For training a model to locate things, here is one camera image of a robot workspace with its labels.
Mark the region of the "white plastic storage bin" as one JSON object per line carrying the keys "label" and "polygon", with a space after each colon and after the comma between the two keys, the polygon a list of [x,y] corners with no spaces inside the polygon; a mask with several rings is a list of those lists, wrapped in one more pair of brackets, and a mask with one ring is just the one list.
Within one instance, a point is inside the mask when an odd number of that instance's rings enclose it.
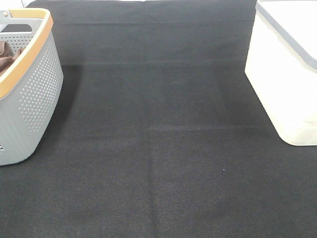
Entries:
{"label": "white plastic storage bin", "polygon": [[315,146],[316,1],[257,1],[245,74],[279,137]]}

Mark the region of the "grey perforated laundry basket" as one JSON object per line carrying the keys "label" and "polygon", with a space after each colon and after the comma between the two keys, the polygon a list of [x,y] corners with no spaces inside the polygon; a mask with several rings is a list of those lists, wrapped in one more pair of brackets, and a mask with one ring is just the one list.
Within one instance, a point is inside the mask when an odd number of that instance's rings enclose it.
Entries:
{"label": "grey perforated laundry basket", "polygon": [[53,19],[44,8],[5,9],[1,32],[10,54],[25,48],[0,76],[0,163],[26,160],[36,150],[57,105],[63,72],[52,35]]}

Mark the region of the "black table cloth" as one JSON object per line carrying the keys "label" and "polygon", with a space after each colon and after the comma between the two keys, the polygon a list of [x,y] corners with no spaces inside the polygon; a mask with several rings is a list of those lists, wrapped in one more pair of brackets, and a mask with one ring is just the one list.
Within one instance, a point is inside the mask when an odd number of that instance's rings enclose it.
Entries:
{"label": "black table cloth", "polygon": [[314,238],[317,149],[280,139],[244,68],[253,0],[37,0],[64,75],[3,238]]}

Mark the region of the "brown towels in basket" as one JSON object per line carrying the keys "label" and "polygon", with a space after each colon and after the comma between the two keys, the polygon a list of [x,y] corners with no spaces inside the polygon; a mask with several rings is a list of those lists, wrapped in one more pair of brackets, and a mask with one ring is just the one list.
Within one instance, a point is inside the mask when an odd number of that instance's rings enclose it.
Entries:
{"label": "brown towels in basket", "polygon": [[17,60],[25,48],[19,48],[15,55],[10,54],[10,47],[6,41],[0,42],[0,76]]}

